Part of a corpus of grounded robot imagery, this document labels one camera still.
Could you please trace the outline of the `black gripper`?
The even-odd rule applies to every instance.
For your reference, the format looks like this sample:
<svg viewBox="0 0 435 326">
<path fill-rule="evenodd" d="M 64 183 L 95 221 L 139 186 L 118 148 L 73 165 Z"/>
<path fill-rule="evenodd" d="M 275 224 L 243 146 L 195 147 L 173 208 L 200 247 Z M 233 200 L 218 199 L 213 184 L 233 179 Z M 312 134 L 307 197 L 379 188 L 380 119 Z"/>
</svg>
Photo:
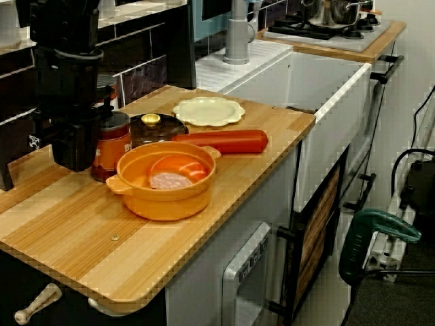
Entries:
<svg viewBox="0 0 435 326">
<path fill-rule="evenodd" d="M 97 150 L 99 114 L 92 105 L 97 99 L 101 59 L 100 49 L 88 53 L 35 51 L 39 104 L 32 113 L 29 145 L 35 149 L 50 145 L 54 162 L 75 172 L 89 168 Z M 104 110 L 116 110 L 114 86 L 105 86 L 101 106 Z"/>
</svg>

